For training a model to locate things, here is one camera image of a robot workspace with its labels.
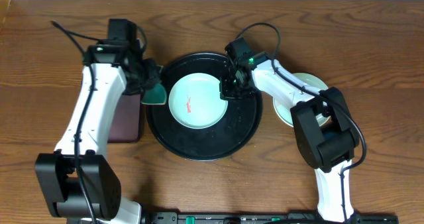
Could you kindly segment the light blue plate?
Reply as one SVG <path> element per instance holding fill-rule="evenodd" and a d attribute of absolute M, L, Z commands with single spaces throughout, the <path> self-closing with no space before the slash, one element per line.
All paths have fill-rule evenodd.
<path fill-rule="evenodd" d="M 173 118 L 191 129 L 205 129 L 220 121 L 228 102 L 221 99 L 219 80 L 194 73 L 179 79 L 171 88 L 168 107 Z"/>
<path fill-rule="evenodd" d="M 318 77 L 314 75 L 306 74 L 306 73 L 295 73 L 294 76 L 300 79 L 301 81 L 303 81 L 304 83 L 307 83 L 308 85 L 311 85 L 314 87 L 318 87 L 321 90 L 326 90 L 329 88 L 325 82 L 323 82 L 321 79 L 319 79 Z M 290 110 L 284 107 L 281 103 L 279 103 L 275 99 L 273 99 L 273 106 L 278 117 L 285 124 L 292 127 L 293 123 L 292 123 L 292 116 L 291 116 Z M 322 115 L 316 116 L 316 120 L 320 127 L 322 127 L 329 119 L 330 117 L 324 117 Z"/>

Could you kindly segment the green sponge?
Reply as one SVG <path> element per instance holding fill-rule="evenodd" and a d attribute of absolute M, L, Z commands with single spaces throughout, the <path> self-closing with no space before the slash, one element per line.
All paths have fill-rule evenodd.
<path fill-rule="evenodd" d="M 161 73 L 163 66 L 155 65 L 149 67 L 148 76 L 142 84 L 143 105 L 164 105 L 167 100 L 165 87 L 162 85 Z"/>

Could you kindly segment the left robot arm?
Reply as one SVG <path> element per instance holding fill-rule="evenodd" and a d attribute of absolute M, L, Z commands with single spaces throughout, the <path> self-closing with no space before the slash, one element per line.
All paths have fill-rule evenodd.
<path fill-rule="evenodd" d="M 144 223 L 141 204 L 122 195 L 107 161 L 107 143 L 122 95 L 139 95 L 143 105 L 167 100 L 162 71 L 144 58 L 144 31 L 127 19 L 110 19 L 107 38 L 81 49 L 81 89 L 70 122 L 51 153 L 34 168 L 47 208 L 70 223 Z"/>

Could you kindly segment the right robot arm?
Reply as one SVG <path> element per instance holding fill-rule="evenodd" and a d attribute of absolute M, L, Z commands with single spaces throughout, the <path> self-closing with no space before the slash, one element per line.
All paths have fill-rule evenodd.
<path fill-rule="evenodd" d="M 242 37 L 225 47 L 229 73 L 220 79 L 221 98 L 244 99 L 263 91 L 289 110 L 298 150 L 315 171 L 321 218 L 348 223 L 354 214 L 348 175 L 362 137 L 342 93 L 320 89 L 287 71 L 273 55 L 255 53 Z"/>

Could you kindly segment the round black tray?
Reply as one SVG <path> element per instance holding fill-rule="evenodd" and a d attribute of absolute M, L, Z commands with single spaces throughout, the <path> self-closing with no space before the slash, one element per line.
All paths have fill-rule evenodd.
<path fill-rule="evenodd" d="M 188 54 L 165 66 L 162 84 L 170 92 L 179 79 L 198 72 L 218 79 L 226 73 L 228 65 L 224 54 Z M 224 158 L 241 149 L 253 137 L 261 116 L 262 95 L 259 92 L 243 100 L 229 101 L 223 118 L 204 129 L 190 129 L 177 122 L 168 105 L 146 107 L 146 120 L 159 143 L 178 156 L 197 161 Z"/>

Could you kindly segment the rectangular black sponge tray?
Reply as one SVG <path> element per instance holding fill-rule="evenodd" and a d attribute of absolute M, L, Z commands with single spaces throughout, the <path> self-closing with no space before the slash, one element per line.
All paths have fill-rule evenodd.
<path fill-rule="evenodd" d="M 142 111 L 140 95 L 122 95 L 115 109 L 108 142 L 138 142 L 144 124 Z"/>

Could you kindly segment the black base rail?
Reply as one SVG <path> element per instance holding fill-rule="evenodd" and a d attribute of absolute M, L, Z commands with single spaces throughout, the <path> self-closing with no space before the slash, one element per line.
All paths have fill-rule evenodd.
<path fill-rule="evenodd" d="M 395 215 L 363 215 L 343 211 L 294 211 L 285 214 L 216 214 L 156 212 L 146 214 L 142 224 L 303 224 L 303 223 L 348 223 L 348 224 L 398 224 Z"/>

